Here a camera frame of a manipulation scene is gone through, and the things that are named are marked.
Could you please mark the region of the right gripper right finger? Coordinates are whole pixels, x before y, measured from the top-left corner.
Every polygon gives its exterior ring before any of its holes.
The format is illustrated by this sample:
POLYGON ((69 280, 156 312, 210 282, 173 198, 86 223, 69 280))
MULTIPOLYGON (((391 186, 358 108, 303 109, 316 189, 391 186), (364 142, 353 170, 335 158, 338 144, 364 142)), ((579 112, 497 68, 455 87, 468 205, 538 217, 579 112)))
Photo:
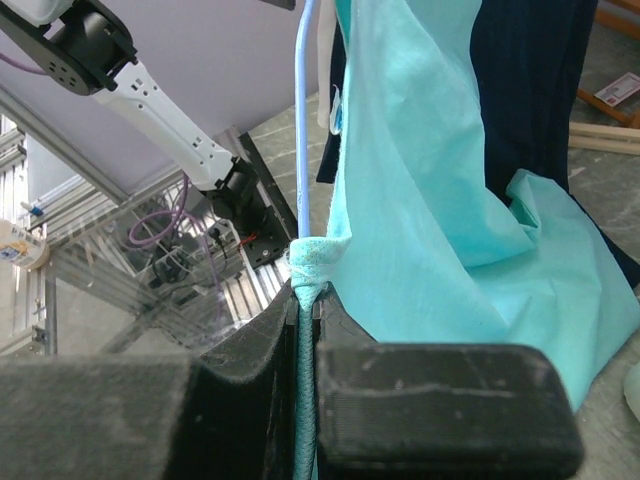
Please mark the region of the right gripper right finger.
POLYGON ((551 362, 524 345, 375 341, 334 292, 315 335, 321 479, 569 479, 585 451, 551 362))

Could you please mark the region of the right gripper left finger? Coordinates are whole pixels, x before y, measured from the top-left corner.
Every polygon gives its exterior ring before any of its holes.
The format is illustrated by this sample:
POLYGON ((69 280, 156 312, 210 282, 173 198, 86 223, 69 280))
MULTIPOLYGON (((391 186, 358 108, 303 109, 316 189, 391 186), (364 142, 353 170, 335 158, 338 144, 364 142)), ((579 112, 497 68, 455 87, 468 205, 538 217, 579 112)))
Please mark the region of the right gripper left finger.
POLYGON ((5 479, 289 479, 297 300, 201 355, 3 358, 5 479))

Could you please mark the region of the teal t shirt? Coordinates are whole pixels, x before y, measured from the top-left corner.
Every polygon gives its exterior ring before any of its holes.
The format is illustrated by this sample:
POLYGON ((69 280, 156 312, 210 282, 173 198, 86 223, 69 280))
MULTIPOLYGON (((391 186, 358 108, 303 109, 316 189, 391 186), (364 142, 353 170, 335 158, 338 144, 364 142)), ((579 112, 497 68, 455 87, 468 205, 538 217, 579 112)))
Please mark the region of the teal t shirt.
POLYGON ((375 339, 539 348, 578 409, 638 328, 639 267, 568 191, 592 1, 337 1, 346 51, 327 232, 292 243, 296 460, 316 455, 311 307, 375 339))

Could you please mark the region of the navy blue t shirt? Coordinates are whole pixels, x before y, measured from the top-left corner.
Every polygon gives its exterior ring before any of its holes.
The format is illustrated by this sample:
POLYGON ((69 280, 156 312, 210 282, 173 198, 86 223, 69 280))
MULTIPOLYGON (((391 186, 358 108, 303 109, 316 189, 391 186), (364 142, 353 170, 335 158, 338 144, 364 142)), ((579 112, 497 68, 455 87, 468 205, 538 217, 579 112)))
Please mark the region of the navy blue t shirt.
POLYGON ((337 1, 342 129, 317 180, 326 234, 296 285, 478 303, 481 284, 633 289, 639 266, 569 192, 569 119, 593 1, 337 1))

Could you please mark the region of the blue hanger of teal shirt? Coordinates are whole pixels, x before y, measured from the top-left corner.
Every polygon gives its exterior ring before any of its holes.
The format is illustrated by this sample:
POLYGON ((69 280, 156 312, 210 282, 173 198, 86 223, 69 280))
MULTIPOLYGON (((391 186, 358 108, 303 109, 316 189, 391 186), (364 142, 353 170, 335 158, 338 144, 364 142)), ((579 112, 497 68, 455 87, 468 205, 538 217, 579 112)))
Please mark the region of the blue hanger of teal shirt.
POLYGON ((294 107, 296 143, 296 206, 298 237, 311 236, 309 165, 306 108, 306 52, 309 30, 313 18, 315 1, 304 2, 298 24, 294 51, 294 107))

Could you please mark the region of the white t shirt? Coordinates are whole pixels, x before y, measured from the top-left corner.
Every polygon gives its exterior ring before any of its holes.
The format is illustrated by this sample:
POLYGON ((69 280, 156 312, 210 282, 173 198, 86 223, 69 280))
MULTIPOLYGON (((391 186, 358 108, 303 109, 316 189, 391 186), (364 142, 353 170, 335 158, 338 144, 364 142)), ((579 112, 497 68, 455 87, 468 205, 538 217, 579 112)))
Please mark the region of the white t shirt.
POLYGON ((330 80, 331 59, 333 55, 334 36, 337 27, 337 15, 334 0, 319 2, 319 17, 317 25, 317 74, 319 104, 317 110, 318 125, 329 133, 336 135, 340 132, 340 88, 336 93, 331 92, 337 84, 330 80))

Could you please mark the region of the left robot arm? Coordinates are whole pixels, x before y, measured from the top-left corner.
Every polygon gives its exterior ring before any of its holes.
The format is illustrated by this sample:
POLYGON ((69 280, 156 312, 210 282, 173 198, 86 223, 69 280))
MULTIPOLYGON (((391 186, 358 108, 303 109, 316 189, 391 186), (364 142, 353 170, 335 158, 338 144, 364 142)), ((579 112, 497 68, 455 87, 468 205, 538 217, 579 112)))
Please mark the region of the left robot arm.
POLYGON ((91 96, 166 153, 231 222, 251 267, 278 258, 288 237, 253 165, 197 126, 137 57, 124 23, 100 1, 4 1, 1 29, 67 91, 91 96))

